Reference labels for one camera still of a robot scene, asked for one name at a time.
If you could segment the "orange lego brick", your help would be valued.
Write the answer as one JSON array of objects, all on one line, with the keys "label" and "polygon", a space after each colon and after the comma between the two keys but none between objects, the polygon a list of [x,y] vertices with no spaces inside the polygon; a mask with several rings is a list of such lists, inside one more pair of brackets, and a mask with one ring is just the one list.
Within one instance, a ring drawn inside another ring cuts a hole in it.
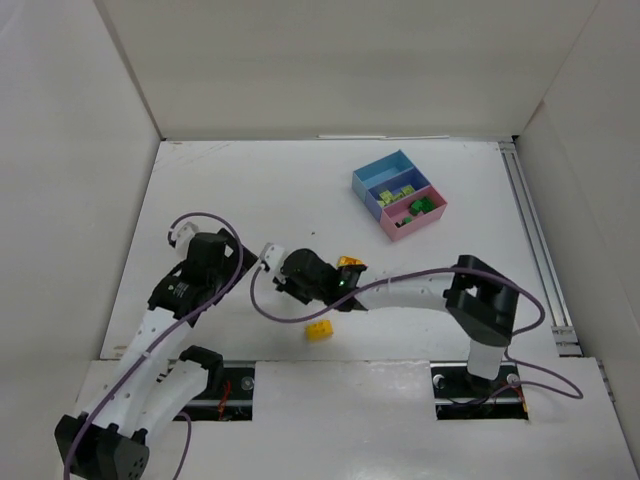
[{"label": "orange lego brick", "polygon": [[338,267],[363,265],[363,262],[357,258],[349,256],[340,256],[337,262]]}]

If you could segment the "yellow large lego brick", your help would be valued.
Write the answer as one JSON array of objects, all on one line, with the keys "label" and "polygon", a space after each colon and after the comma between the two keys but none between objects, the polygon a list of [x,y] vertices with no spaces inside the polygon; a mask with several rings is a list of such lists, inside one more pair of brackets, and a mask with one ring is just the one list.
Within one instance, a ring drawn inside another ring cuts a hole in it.
[{"label": "yellow large lego brick", "polygon": [[309,343],[327,340],[334,335],[330,320],[320,320],[305,327],[305,338]]}]

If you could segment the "pale green rounded lego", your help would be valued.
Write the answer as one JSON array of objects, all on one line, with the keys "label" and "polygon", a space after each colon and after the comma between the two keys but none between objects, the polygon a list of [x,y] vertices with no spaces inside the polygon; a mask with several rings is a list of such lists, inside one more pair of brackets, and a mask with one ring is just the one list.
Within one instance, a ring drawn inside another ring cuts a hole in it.
[{"label": "pale green rounded lego", "polygon": [[394,195],[389,191],[385,190],[379,193],[379,199],[377,200],[378,204],[384,208],[394,201]]}]

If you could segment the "pale green long lego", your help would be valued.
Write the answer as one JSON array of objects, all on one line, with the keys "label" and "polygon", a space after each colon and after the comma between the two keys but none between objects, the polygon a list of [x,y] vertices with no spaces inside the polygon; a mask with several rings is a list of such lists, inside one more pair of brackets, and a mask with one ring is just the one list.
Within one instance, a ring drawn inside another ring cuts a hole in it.
[{"label": "pale green long lego", "polygon": [[395,194],[395,196],[402,198],[402,197],[411,195],[414,192],[415,192],[414,187],[412,185],[407,185],[407,186],[401,187],[400,190]]}]

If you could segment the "dark green stepped lego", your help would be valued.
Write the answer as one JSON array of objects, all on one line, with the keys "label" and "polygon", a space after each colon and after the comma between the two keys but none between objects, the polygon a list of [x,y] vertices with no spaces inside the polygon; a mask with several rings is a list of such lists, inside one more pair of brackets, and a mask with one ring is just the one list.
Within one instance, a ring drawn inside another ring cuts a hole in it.
[{"label": "dark green stepped lego", "polygon": [[430,212],[436,208],[435,204],[429,197],[423,197],[418,201],[419,208],[424,213]]}]

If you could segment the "dark green lego brick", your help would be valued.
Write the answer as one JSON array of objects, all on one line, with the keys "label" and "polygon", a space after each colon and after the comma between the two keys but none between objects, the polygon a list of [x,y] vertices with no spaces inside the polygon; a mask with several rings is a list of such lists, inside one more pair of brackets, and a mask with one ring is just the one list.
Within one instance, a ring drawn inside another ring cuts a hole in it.
[{"label": "dark green lego brick", "polygon": [[409,208],[409,212],[417,217],[420,214],[424,214],[426,209],[426,203],[423,199],[414,201]]}]

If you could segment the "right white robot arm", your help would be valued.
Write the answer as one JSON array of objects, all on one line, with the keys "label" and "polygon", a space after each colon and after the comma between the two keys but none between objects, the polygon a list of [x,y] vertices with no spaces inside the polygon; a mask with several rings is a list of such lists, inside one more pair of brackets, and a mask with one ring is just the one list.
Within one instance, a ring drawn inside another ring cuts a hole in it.
[{"label": "right white robot arm", "polygon": [[510,345],[519,292],[502,274],[472,255],[425,275],[393,277],[362,264],[334,267],[310,249],[272,246],[265,256],[276,289],[308,304],[340,312],[412,308],[451,315],[470,339],[467,372],[497,379]]}]

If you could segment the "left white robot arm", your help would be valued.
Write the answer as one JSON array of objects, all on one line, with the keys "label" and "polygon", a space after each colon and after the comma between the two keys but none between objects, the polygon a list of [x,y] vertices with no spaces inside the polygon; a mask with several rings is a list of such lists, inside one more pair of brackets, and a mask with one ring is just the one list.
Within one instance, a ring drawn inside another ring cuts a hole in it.
[{"label": "left white robot arm", "polygon": [[230,231],[201,232],[192,223],[178,232],[174,247],[181,260],[152,291],[112,379],[55,428],[64,478],[140,478],[160,432],[196,396],[221,388],[222,355],[179,346],[257,257]]}]

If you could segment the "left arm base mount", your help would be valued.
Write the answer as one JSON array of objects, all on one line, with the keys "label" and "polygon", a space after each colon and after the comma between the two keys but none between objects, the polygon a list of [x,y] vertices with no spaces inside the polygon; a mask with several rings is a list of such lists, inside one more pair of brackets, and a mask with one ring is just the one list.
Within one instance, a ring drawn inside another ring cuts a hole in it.
[{"label": "left arm base mount", "polygon": [[251,421],[255,367],[255,362],[225,362],[218,388],[215,391],[208,388],[182,407],[181,412],[194,422]]}]

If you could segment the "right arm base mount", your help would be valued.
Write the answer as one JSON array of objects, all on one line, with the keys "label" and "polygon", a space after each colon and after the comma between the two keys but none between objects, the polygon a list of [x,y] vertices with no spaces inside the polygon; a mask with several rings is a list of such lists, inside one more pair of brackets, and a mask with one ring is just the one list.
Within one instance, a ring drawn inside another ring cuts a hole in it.
[{"label": "right arm base mount", "polygon": [[472,376],[464,362],[430,364],[438,420],[527,420],[526,401],[512,362],[500,366],[495,380]]}]

